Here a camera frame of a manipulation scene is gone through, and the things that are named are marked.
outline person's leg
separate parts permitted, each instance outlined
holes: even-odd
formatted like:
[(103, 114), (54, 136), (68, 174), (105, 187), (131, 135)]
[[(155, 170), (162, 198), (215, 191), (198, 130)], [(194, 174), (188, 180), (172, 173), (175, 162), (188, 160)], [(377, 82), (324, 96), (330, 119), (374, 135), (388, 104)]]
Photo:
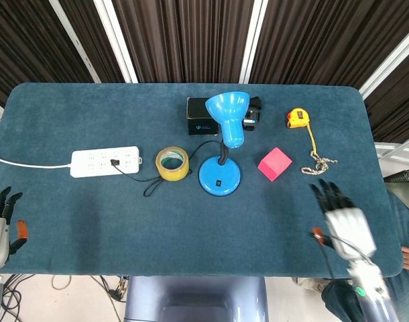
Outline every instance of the person's leg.
[[(409, 209), (388, 193), (401, 246), (409, 247)], [(409, 271), (385, 279), (400, 321), (409, 322)], [(342, 321), (364, 321), (355, 291), (343, 280), (330, 283), (322, 293), (325, 307)]]
[(364, 321), (361, 307), (352, 286), (346, 280), (334, 280), (321, 295), (325, 307), (343, 322)]
[[(392, 193), (388, 193), (388, 196), (400, 244), (409, 248), (409, 209)], [(409, 321), (409, 270), (403, 269), (399, 275), (386, 278), (386, 284), (396, 305), (400, 321)]]

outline tape roll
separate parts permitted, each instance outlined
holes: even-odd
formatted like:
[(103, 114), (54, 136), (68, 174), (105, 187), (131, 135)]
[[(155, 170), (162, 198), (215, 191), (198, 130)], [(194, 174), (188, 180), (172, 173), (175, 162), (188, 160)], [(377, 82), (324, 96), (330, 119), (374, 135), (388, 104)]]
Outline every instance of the tape roll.
[[(178, 159), (182, 161), (182, 164), (176, 169), (167, 169), (164, 164), (169, 159)], [(188, 162), (188, 154), (177, 146), (169, 146), (158, 152), (156, 158), (156, 166), (160, 176), (167, 181), (182, 180), (188, 174), (190, 164)]]

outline lamp neck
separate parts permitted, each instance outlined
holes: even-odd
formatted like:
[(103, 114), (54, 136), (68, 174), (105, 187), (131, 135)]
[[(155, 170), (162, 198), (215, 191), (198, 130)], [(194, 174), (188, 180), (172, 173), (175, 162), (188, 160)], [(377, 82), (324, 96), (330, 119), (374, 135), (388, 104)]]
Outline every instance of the lamp neck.
[(221, 141), (221, 157), (218, 159), (218, 164), (223, 166), (229, 157), (229, 149), (224, 144), (224, 140)]

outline pink cube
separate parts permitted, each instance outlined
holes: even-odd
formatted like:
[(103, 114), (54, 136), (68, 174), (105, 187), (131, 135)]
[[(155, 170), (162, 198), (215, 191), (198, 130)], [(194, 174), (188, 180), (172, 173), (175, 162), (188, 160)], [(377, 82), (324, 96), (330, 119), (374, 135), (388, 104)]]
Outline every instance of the pink cube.
[(274, 181), (292, 163), (291, 159), (278, 148), (274, 148), (258, 165), (259, 170), (264, 173), (270, 181)]

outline white cable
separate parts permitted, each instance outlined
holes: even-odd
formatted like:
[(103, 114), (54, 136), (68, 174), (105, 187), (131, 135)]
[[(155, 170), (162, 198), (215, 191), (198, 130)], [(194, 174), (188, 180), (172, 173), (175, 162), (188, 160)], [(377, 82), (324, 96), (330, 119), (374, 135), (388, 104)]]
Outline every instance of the white cable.
[(4, 159), (0, 159), (0, 162), (10, 164), (12, 166), (22, 166), (24, 168), (36, 168), (36, 169), (61, 169), (61, 168), (70, 168), (70, 164), (64, 164), (62, 166), (38, 166), (35, 164), (23, 164), (17, 162), (6, 161)]

